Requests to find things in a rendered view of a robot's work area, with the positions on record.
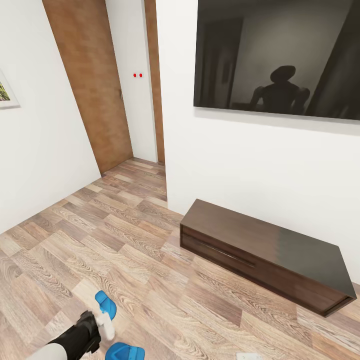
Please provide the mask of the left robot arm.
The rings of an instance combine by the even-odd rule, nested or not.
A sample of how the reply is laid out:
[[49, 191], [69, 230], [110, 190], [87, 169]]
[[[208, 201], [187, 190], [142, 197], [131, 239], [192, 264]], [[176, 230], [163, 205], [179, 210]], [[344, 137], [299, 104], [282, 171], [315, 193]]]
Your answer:
[[92, 311], [86, 310], [77, 321], [64, 329], [43, 348], [25, 360], [80, 360], [85, 353], [95, 353], [102, 340], [99, 333], [103, 327], [107, 339], [113, 340], [115, 328], [108, 312], [96, 319]]

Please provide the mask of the sandal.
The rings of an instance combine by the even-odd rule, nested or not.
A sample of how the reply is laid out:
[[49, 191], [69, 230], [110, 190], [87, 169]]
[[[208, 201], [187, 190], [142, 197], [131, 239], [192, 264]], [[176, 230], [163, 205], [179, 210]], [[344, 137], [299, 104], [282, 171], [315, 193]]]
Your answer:
[[105, 360], [144, 360], [145, 350], [123, 342], [116, 342], [105, 355]]
[[95, 295], [95, 299], [99, 303], [99, 308], [102, 313], [108, 312], [111, 319], [114, 319], [117, 313], [117, 306], [115, 302], [110, 299], [107, 294], [101, 290]]

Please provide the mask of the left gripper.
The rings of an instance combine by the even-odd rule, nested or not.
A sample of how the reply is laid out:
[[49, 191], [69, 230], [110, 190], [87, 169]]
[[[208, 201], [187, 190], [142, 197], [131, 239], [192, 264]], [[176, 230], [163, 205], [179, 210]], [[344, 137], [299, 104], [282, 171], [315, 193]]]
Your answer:
[[[81, 318], [77, 321], [77, 323], [79, 323], [81, 320], [83, 320], [86, 316], [89, 316], [89, 315], [91, 315], [91, 317], [92, 317], [93, 312], [86, 310], [85, 312], [83, 312], [80, 315]], [[99, 330], [96, 330], [95, 332], [96, 332], [96, 335], [94, 335], [95, 341], [93, 342], [91, 347], [86, 351], [86, 353], [91, 352], [93, 354], [100, 348], [100, 342], [101, 342], [102, 338], [101, 338], [101, 335], [99, 333]]]

